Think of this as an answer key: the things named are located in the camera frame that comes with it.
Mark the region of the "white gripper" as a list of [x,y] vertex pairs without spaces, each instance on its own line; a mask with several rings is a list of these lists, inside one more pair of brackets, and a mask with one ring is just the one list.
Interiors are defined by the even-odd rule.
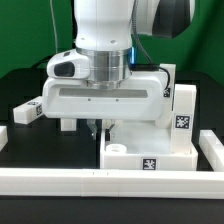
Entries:
[[[164,95],[167,82],[165,72],[137,71],[112,90],[93,89],[84,80],[48,78],[43,87],[42,109],[48,118],[88,119],[94,140],[98,121],[157,120],[165,112]],[[105,120],[105,138],[115,127],[114,120]]]

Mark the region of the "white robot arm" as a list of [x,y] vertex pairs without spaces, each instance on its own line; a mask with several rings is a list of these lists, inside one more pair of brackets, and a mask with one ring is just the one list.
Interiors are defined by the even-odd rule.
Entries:
[[195,0],[74,0],[76,47],[47,64],[42,92],[49,118],[157,122],[168,110],[172,73],[131,64],[140,34],[174,38],[191,24]]

